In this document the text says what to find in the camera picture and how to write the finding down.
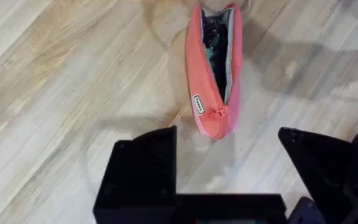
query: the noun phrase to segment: zipper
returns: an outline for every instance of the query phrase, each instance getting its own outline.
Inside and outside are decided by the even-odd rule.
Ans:
[[[202,8],[200,7],[200,15],[202,15],[202,13],[203,13]],[[203,29],[202,16],[201,16],[200,36],[201,36],[201,29]],[[229,107],[224,104],[222,96],[219,94],[218,85],[216,84],[216,81],[212,78],[213,72],[211,71],[211,67],[209,66],[208,59],[206,58],[204,42],[201,40],[201,43],[199,43],[199,45],[201,46],[201,54],[203,56],[204,65],[205,65],[206,69],[209,71],[209,74],[208,74],[209,84],[214,89],[214,97],[215,97],[215,99],[217,99],[216,102],[218,103],[218,107],[219,107],[218,110],[216,110],[216,111],[209,111],[208,116],[213,119],[221,120],[219,133],[214,137],[222,138],[224,136],[224,133],[226,132],[226,126],[227,126],[227,116],[226,115],[227,115],[227,110],[229,109]]]

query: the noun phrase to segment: black plastic part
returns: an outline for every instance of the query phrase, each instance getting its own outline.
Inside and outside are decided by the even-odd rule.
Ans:
[[[176,127],[115,143],[94,205],[99,224],[169,223],[175,208]]]
[[[281,128],[278,137],[325,221],[358,223],[358,135],[346,142]]]
[[[115,143],[93,209],[98,224],[286,223],[279,194],[176,194],[176,135],[174,126]]]
[[[288,224],[326,224],[326,222],[314,201],[302,197],[288,218]]]
[[[180,194],[177,223],[195,220],[263,220],[284,224],[285,204],[279,194]]]

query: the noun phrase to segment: wood grain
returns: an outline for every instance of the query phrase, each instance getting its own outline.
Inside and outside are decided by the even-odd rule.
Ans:
[[[115,141],[173,124],[179,192],[280,192],[290,211],[308,193],[279,127],[358,133],[358,0],[238,3],[241,115],[213,141],[186,86],[195,1],[0,0],[0,223],[94,223]]]

